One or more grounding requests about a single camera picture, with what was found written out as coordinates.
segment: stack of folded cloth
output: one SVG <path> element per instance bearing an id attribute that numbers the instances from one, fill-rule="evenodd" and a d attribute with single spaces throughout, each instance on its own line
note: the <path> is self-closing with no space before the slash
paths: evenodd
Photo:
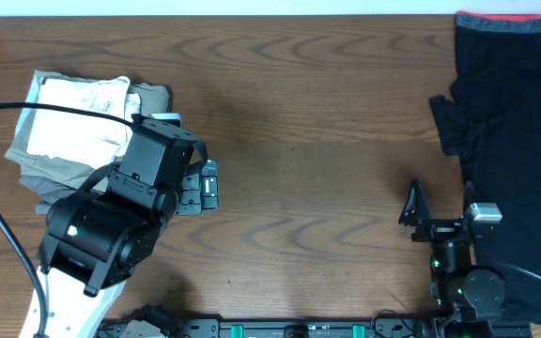
<path id="1" fill-rule="evenodd" d="M 172 101 L 164 86 L 131 84 L 126 77 L 110 81 L 70 78 L 37 70 L 27 102 L 47 103 L 113 115 L 170 111 Z M 131 139 L 131 129 L 114 121 L 55 111 L 24 109 L 6 158 L 21 166 L 20 184 L 43 201 L 37 214 L 78 189 L 95 169 L 120 161 Z M 95 190 L 103 191 L 104 180 Z"/>

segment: wooden tabletop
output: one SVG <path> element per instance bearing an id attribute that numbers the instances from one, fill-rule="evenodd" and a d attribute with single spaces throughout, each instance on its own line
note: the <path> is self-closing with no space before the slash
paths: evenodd
<path id="1" fill-rule="evenodd" d="M 0 102 L 24 100 L 35 69 L 170 85 L 219 163 L 220 209 L 173 219 L 109 316 L 146 303 L 225 318 L 414 313 L 437 304 L 429 247 L 397 224 L 410 180 L 437 216 L 462 204 L 427 105 L 456 77 L 453 27 L 451 16 L 0 18 Z M 3 157 L 18 113 L 0 113 L 0 209 L 35 257 L 39 199 Z M 31 293 L 0 232 L 0 337 L 19 333 Z"/>

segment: dark blue fabric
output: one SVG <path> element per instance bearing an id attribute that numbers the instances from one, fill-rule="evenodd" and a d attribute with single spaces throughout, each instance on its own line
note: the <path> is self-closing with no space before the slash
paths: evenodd
<path id="1" fill-rule="evenodd" d="M 503 215 L 493 236 L 474 243 L 477 262 L 503 274 L 505 318 L 541 323 L 541 282 L 490 256 L 541 275 L 541 33 L 458 26 L 456 68 L 454 102 L 430 100 L 441 146 Z"/>

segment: red fabric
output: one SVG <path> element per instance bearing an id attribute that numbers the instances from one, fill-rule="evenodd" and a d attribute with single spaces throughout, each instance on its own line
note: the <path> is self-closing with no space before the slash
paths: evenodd
<path id="1" fill-rule="evenodd" d="M 456 14 L 467 14 L 478 18 L 486 18 L 494 21 L 525 22 L 529 20 L 541 20 L 541 14 L 477 14 L 460 10 Z"/>

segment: white cloth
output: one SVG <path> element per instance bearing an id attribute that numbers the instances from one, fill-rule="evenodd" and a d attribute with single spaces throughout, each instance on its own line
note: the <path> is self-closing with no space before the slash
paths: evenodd
<path id="1" fill-rule="evenodd" d="M 95 83 L 48 79 L 41 86 L 39 103 L 83 109 L 131 121 L 131 114 L 139 113 L 141 100 L 138 94 L 127 94 L 130 84 L 131 81 L 124 76 Z M 115 121 L 38 110 L 26 152 L 99 168 L 112 162 L 115 156 L 123 155 L 131 136 L 128 127 Z"/>

